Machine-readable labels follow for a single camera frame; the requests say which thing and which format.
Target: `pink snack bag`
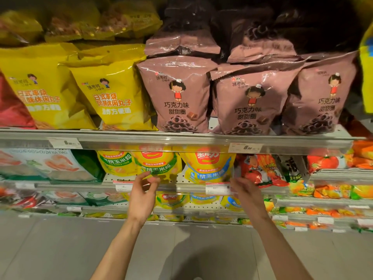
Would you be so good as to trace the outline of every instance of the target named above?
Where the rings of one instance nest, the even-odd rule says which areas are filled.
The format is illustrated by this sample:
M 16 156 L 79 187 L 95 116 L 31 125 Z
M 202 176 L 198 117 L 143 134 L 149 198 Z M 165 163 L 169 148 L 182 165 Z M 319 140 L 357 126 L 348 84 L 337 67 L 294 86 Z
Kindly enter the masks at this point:
M 158 115 L 157 128 L 170 132 L 208 132 L 206 117 L 212 60 L 169 56 L 137 64 Z
M 0 72 L 0 127 L 20 127 L 35 129 L 25 104 L 14 94 L 12 88 Z
M 281 113 L 291 82 L 304 62 L 223 64 L 217 71 L 212 71 L 219 121 L 214 132 L 267 135 L 274 117 Z
M 180 55 L 204 56 L 219 54 L 220 47 L 211 35 L 207 22 L 186 18 L 169 18 L 151 38 L 146 41 L 147 56 Z
M 303 55 L 308 61 L 290 86 L 282 116 L 288 135 L 324 134 L 338 124 L 355 78 L 357 51 Z
M 265 23 L 240 19 L 232 23 L 228 63 L 247 63 L 266 55 L 296 55 L 293 44 Z

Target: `cartoon girl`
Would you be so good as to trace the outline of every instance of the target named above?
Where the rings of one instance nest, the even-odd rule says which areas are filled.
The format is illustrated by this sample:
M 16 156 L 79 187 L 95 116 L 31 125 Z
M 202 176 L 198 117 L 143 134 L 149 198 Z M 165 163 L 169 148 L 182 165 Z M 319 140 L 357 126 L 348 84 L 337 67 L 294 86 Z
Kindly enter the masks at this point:
M 339 73 L 335 73 L 329 77 L 329 86 L 332 88 L 330 90 L 330 96 L 334 97 L 337 94 L 337 86 L 342 82 Z
M 34 82 L 34 84 L 38 84 L 36 81 L 38 78 L 35 77 L 32 73 L 28 74 L 27 77 Z
M 175 100 L 181 101 L 181 93 L 187 88 L 185 84 L 178 79 L 170 82 L 170 89 L 175 93 Z
M 110 88 L 109 81 L 105 78 L 100 79 L 100 83 L 105 85 L 106 88 Z
M 249 106 L 254 106 L 256 104 L 256 101 L 259 97 L 262 97 L 266 94 L 264 88 L 257 84 L 254 87 L 249 87 L 245 91 L 245 95 L 249 98 L 249 102 L 247 103 Z

